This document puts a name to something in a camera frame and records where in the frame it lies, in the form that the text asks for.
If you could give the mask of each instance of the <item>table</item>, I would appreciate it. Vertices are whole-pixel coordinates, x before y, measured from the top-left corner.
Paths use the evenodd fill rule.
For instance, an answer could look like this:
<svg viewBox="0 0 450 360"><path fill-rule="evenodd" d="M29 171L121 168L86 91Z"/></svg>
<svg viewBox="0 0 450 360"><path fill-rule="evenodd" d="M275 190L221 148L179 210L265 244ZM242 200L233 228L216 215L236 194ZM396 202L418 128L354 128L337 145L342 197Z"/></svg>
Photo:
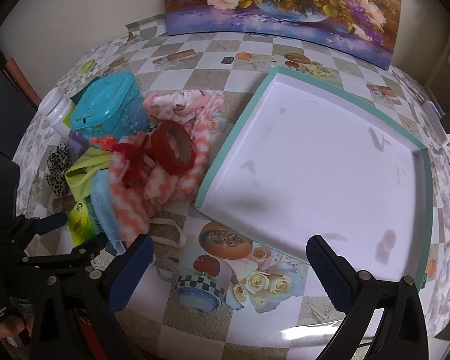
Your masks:
<svg viewBox="0 0 450 360"><path fill-rule="evenodd" d="M342 52L301 40L233 32L169 37L162 16L127 27L128 39L113 40L87 52L58 82L61 92L72 96L93 77L122 70L135 74L143 95L149 91L222 90L226 101L217 120L224 122L217 123L221 127L212 135L211 157L214 157L269 69L283 65L353 93L421 140L431 158L434 207L428 275L420 298L428 335L435 336L447 325L450 319L450 147L438 143L420 108L427 95L419 84L396 68L385 71ZM174 59L176 53L186 50L194 53ZM89 69L81 69L91 60L95 63L88 64ZM374 86L389 87L395 96L378 96ZM45 216L52 212L54 197L44 174L47 154L59 142L59 135L37 114L14 157L21 169L17 214ZM169 204L159 216L174 219L189 234L198 234L208 222L188 203ZM173 237L174 230L165 227L151 226L150 234ZM163 245L155 248L157 258L166 252L167 247ZM258 314L247 303L243 310L233 310L223 304L210 313L191 313L177 300L171 284L160 280L155 268L150 267L127 309L118 313L117 318L140 348L166 359L252 356L314 359L332 335L290 340L286 336L293 331L287 329L319 323L333 326L343 315L332 307L311 268L280 254L274 254L274 259L292 264L296 280L304 285L301 295L280 303L276 310ZM110 256L103 253L95 264L104 267L109 261ZM359 349L356 356L363 356L366 349Z"/></svg>

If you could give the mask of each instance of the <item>pink towel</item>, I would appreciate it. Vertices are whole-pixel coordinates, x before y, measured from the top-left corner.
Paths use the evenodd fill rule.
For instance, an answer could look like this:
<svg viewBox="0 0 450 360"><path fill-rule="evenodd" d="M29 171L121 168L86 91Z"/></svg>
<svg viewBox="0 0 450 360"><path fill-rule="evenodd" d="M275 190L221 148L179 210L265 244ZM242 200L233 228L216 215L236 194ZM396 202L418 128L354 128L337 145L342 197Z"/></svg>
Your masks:
<svg viewBox="0 0 450 360"><path fill-rule="evenodd" d="M150 218L162 210L162 205L176 200L192 201L202 182L210 151L210 120L223 104L222 92L182 91L159 96L150 93L143 106L152 121L174 120L190 134L195 152L192 169L183 175L168 174L158 163L145 159L140 180L130 188L122 182L128 161L121 153L114 153L109 165L112 207L118 223L120 239L129 246L138 234L148 233ZM123 137L120 143L140 146L145 133ZM170 145L178 155L178 145L170 137Z"/></svg>

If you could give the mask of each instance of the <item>flower painting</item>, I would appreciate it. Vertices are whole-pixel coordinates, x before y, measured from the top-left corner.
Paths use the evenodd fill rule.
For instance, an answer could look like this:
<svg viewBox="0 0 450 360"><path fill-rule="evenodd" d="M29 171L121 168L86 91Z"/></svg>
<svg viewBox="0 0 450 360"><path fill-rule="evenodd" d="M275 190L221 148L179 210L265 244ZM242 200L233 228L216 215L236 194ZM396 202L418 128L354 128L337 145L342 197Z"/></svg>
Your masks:
<svg viewBox="0 0 450 360"><path fill-rule="evenodd" d="M401 0L166 0L170 35L254 32L332 47L388 68Z"/></svg>

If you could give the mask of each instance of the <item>wall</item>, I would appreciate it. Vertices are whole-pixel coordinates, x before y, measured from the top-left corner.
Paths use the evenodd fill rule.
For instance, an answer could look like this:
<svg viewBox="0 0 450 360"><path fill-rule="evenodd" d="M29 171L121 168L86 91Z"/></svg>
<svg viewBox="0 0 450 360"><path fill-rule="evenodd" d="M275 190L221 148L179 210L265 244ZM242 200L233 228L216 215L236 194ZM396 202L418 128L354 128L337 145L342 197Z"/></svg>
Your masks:
<svg viewBox="0 0 450 360"><path fill-rule="evenodd" d="M450 18L438 0L402 0L391 64L424 83L450 33Z"/></svg>
<svg viewBox="0 0 450 360"><path fill-rule="evenodd" d="M43 97L87 50L162 12L163 0L20 0L0 29L0 47ZM448 32L437 0L403 0L392 63L424 81Z"/></svg>
<svg viewBox="0 0 450 360"><path fill-rule="evenodd" d="M43 97L85 52L162 12L164 0L20 0L0 28L0 48Z"/></svg>

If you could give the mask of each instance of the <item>lime green cloth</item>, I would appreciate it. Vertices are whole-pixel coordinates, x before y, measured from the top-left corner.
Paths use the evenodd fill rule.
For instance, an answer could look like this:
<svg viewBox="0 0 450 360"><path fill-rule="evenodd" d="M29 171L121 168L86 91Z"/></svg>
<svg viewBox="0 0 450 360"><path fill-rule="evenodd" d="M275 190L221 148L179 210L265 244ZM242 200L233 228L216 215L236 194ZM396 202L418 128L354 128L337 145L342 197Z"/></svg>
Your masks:
<svg viewBox="0 0 450 360"><path fill-rule="evenodd" d="M90 147L70 169L65 172L65 180L75 201L82 200L92 192L92 181L100 169L107 169L113 153Z"/></svg>

